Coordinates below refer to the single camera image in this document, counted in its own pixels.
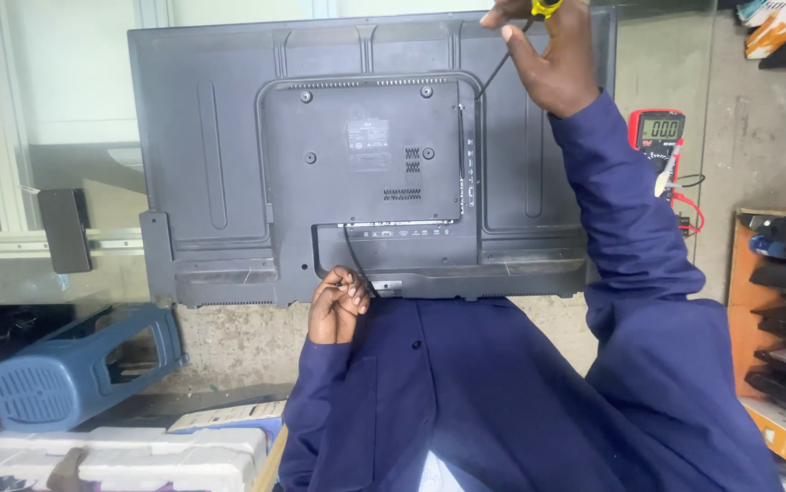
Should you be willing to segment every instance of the screwdriver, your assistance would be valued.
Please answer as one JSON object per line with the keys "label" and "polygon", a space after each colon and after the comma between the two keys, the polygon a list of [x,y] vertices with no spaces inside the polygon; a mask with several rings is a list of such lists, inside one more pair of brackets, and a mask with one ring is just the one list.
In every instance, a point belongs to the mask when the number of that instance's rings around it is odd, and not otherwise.
{"label": "screwdriver", "polygon": [[[527,20],[527,24],[523,26],[523,33],[526,34],[529,31],[529,28],[533,26],[535,23],[536,16],[543,16],[543,18],[550,18],[551,14],[554,13],[555,10],[560,6],[562,0],[533,0],[533,15]],[[499,70],[505,66],[505,63],[508,62],[508,59],[511,58],[511,53],[505,53],[505,56],[502,57],[502,61],[496,65],[496,69],[493,73],[490,74],[490,78],[487,79],[487,83],[484,84],[484,87],[481,88],[481,91],[478,92],[478,95],[475,96],[475,102],[480,101],[481,96],[484,95],[487,88],[490,86],[490,82],[493,82],[493,79],[496,78],[497,73]]]}

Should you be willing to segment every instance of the sleeve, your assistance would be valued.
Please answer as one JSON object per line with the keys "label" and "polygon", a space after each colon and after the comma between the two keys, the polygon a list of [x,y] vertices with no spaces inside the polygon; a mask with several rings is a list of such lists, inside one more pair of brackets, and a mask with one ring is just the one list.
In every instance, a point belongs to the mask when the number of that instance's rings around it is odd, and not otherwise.
{"label": "sleeve", "polygon": [[630,422],[727,490],[781,490],[733,383],[724,308],[688,300],[704,275],[611,97],[551,117],[601,279],[585,291],[599,351],[587,381]]}
{"label": "sleeve", "polygon": [[331,408],[331,397],[346,373],[349,343],[319,345],[305,340],[298,380],[283,410],[289,438],[278,475],[285,492],[308,489]]}

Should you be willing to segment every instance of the television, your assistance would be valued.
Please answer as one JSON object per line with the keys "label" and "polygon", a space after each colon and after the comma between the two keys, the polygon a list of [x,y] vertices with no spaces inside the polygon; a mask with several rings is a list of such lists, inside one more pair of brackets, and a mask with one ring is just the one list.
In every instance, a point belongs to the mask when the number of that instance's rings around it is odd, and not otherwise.
{"label": "television", "polygon": [[[485,13],[129,31],[154,300],[285,307],[356,261],[382,297],[584,290],[547,115],[510,61],[476,100],[507,52]],[[613,94],[616,11],[591,17]]]}

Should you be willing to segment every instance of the technician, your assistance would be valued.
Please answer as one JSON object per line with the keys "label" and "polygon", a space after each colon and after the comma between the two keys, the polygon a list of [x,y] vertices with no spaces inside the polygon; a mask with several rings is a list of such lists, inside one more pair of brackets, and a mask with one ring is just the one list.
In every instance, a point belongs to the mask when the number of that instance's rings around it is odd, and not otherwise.
{"label": "technician", "polygon": [[[496,29],[529,14],[496,0]],[[280,464],[287,492],[781,491],[737,402],[724,308],[688,300],[704,275],[656,174],[596,86],[591,18],[563,0],[538,54],[502,27],[546,109],[601,280],[586,377],[507,299],[371,299],[336,267],[317,288]]]}

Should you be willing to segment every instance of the yellow screwdriver handle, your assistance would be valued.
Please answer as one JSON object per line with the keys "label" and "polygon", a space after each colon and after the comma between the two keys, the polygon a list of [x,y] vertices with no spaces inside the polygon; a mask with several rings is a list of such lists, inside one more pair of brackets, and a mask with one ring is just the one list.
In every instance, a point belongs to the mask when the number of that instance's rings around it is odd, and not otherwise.
{"label": "yellow screwdriver handle", "polygon": [[562,4],[562,0],[533,0],[533,15],[550,18],[560,4]]}

